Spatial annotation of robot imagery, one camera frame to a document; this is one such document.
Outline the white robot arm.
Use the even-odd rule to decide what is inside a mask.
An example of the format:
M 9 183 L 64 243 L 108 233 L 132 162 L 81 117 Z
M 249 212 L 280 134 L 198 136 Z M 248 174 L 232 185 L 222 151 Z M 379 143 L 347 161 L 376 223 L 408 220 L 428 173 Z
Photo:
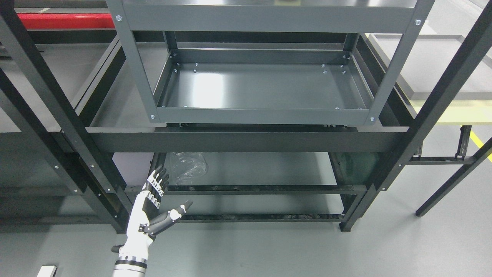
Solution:
M 133 260 L 116 260 L 112 277 L 144 277 L 147 264 Z

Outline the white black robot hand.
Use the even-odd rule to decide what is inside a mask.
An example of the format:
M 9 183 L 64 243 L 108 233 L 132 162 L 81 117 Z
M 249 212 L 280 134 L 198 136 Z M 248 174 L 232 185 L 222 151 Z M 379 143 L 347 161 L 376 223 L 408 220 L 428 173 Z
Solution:
M 169 185 L 169 174 L 164 165 L 159 165 L 146 179 L 137 195 L 126 230 L 126 242 L 112 247 L 118 254 L 115 270 L 143 272 L 149 258 L 149 247 L 158 234 L 176 224 L 192 206 L 191 200 L 185 201 L 164 213 L 159 209 L 165 188 Z

